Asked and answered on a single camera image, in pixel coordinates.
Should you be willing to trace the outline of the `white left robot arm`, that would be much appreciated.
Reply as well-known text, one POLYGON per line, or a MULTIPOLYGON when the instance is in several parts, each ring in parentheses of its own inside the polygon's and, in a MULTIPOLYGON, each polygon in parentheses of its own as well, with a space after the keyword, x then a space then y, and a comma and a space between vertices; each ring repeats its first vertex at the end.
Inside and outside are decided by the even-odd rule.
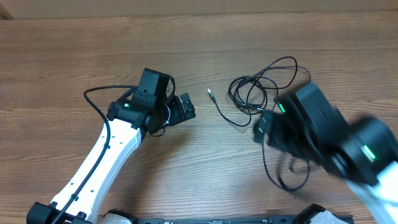
POLYGON ((188 93, 177 96, 169 86, 176 86, 173 76, 149 68, 137 86, 124 86, 107 113, 99 113, 103 129, 75 175, 49 204, 34 203, 26 222, 96 223, 109 188, 144 138, 195 117, 188 93))

